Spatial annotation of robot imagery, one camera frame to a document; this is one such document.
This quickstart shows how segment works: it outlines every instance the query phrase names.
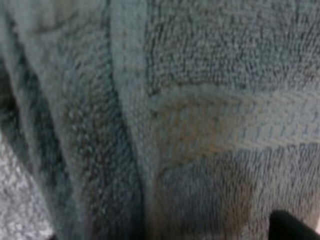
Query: fabric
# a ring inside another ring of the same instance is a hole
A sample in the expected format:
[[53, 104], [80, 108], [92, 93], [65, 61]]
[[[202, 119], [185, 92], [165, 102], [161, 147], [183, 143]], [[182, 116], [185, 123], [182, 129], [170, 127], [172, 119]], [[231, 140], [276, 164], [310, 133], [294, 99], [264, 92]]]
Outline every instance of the fabric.
[[320, 215], [320, 2], [0, 0], [0, 121], [59, 240], [267, 239]]

